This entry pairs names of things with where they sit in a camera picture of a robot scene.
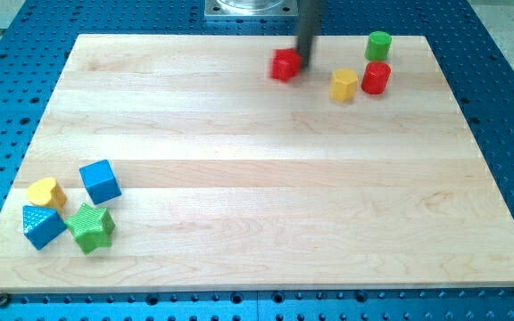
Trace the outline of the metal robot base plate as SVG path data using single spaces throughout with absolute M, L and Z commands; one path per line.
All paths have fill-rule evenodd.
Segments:
M 206 17 L 293 17 L 298 15 L 296 0 L 205 0 Z

